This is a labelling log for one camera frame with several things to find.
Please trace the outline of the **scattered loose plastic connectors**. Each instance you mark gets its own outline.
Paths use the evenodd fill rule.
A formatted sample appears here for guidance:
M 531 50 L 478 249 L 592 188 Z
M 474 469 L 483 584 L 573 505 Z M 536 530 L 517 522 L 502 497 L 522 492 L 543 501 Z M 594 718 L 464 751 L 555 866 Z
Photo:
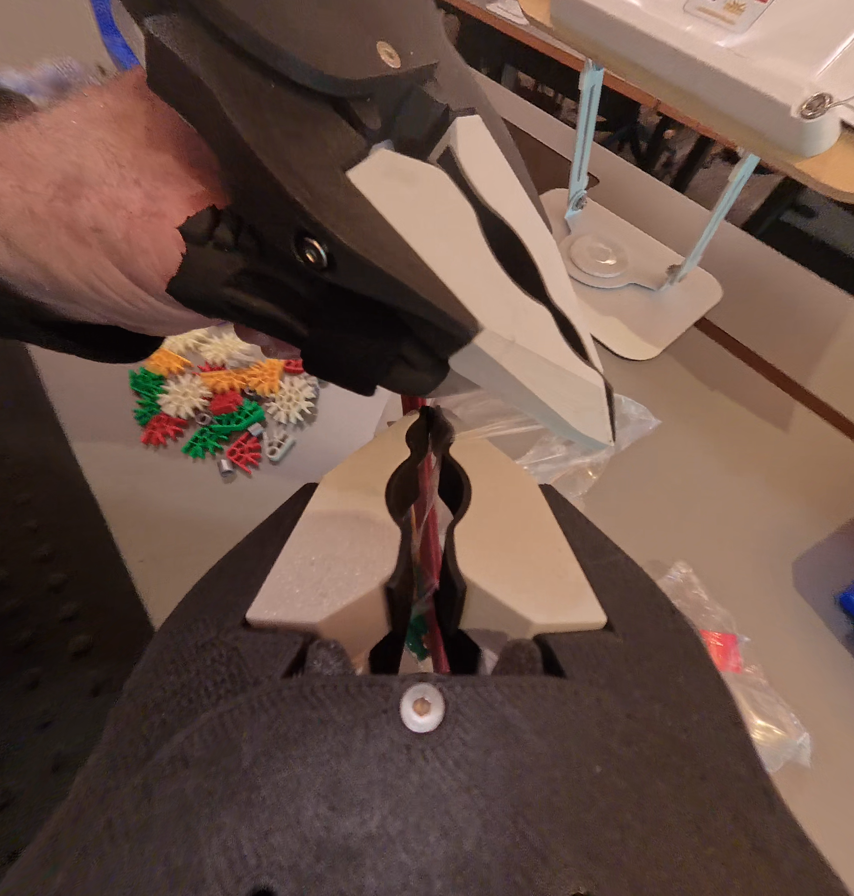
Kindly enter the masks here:
M 129 371 L 132 417 L 150 452 L 175 446 L 227 481 L 280 465 L 319 414 L 327 383 L 227 324 L 188 330 Z

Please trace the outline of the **person's left hand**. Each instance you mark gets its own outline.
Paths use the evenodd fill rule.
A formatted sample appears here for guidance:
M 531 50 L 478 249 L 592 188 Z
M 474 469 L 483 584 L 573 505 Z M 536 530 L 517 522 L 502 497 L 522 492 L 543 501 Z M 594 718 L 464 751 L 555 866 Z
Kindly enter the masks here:
M 0 124 L 0 279 L 68 319 L 155 337 L 219 322 L 166 288 L 179 227 L 228 202 L 214 154 L 140 67 Z

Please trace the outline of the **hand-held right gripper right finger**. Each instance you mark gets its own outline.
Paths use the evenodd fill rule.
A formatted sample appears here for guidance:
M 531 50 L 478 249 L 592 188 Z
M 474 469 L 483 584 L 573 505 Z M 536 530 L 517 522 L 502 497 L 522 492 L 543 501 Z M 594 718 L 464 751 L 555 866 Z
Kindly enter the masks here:
M 542 488 L 486 440 L 433 409 L 445 529 L 434 607 L 451 670 L 477 670 L 471 633 L 509 641 L 603 629 L 608 617 Z

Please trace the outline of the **toy instruction sheet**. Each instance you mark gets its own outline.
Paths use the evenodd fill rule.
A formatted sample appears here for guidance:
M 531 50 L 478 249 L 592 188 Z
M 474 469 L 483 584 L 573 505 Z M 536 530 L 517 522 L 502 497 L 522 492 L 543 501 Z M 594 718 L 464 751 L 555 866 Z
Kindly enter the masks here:
M 551 2 L 550 17 L 789 151 L 854 128 L 854 1 Z

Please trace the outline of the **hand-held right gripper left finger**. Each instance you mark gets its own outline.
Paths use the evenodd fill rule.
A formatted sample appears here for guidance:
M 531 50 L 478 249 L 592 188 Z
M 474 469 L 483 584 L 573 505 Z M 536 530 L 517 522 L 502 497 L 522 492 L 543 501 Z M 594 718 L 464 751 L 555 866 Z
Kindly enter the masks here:
M 246 613 L 256 629 L 339 642 L 396 673 L 416 592 L 419 469 L 429 413 L 411 413 L 323 476 Z

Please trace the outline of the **white stand with wooden board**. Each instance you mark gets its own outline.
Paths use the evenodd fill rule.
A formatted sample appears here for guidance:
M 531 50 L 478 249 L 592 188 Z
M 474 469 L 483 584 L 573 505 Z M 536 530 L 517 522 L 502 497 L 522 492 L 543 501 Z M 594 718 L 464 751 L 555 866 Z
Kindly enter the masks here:
M 789 151 L 767 134 L 724 115 L 701 96 L 669 84 L 571 29 L 556 28 L 550 18 L 551 2 L 680 1 L 520 3 L 534 27 L 585 60 L 567 193 L 557 189 L 543 197 L 545 209 L 552 215 L 561 257 L 575 295 L 587 307 L 594 337 L 619 357 L 648 360 L 657 357 L 721 300 L 722 287 L 701 269 L 700 259 L 757 163 L 764 162 L 837 201 L 854 204 L 854 128 L 840 124 L 836 139 L 818 154 Z M 684 258 L 588 197 L 589 131 L 598 111 L 606 70 L 712 131 L 719 140 L 732 143 L 741 153 L 706 226 Z

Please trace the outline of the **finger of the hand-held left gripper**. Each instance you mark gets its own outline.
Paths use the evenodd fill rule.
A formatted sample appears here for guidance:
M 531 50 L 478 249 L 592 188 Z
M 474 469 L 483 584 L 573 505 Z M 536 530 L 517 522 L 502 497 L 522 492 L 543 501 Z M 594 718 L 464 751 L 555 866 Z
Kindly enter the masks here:
M 494 260 L 515 286 L 545 308 L 568 351 L 602 375 L 592 337 L 553 231 L 478 115 L 455 118 L 432 162 L 466 196 Z
M 504 272 L 448 174 L 378 149 L 347 176 L 476 320 L 476 335 L 451 356 L 451 369 L 561 438 L 612 446 L 602 375 L 565 342 L 551 312 Z

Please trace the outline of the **person's left forearm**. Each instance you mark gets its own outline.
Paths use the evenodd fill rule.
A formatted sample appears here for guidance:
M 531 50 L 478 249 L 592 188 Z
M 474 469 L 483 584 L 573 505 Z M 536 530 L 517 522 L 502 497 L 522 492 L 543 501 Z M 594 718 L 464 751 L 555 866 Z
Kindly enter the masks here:
M 0 340 L 97 363 L 130 364 L 158 350 L 164 337 L 67 319 L 0 278 Z

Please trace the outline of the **clear bag of small parts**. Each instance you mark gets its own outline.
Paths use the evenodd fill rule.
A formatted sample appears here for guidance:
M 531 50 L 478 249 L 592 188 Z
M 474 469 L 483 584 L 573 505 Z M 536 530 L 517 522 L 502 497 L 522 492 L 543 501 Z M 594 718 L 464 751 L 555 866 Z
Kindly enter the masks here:
M 812 738 L 774 690 L 733 615 L 708 592 L 685 562 L 658 579 L 662 592 L 690 621 L 705 644 L 742 716 L 757 755 L 770 774 L 788 764 L 812 767 Z

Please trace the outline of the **clear bag of colourful rods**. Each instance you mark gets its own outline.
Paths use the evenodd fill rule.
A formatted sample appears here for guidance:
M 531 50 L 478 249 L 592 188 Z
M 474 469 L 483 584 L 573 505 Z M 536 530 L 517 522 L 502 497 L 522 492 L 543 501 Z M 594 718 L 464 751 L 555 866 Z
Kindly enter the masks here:
M 536 484 L 550 486 L 583 509 L 588 491 L 598 482 L 610 461 L 640 439 L 653 433 L 660 420 L 639 401 L 614 395 L 616 440 L 612 447 L 592 449 L 581 442 L 554 436 L 526 413 L 474 385 L 431 399 L 402 398 L 407 413 L 425 405 L 441 406 L 464 440 L 485 438 L 497 447 L 524 446 L 514 463 Z M 406 633 L 406 653 L 421 671 L 447 674 L 448 651 L 437 618 L 437 592 L 441 584 L 442 555 L 448 527 L 447 510 L 441 510 L 439 459 L 429 454 L 418 470 L 420 495 L 409 513 L 414 576 L 413 609 Z

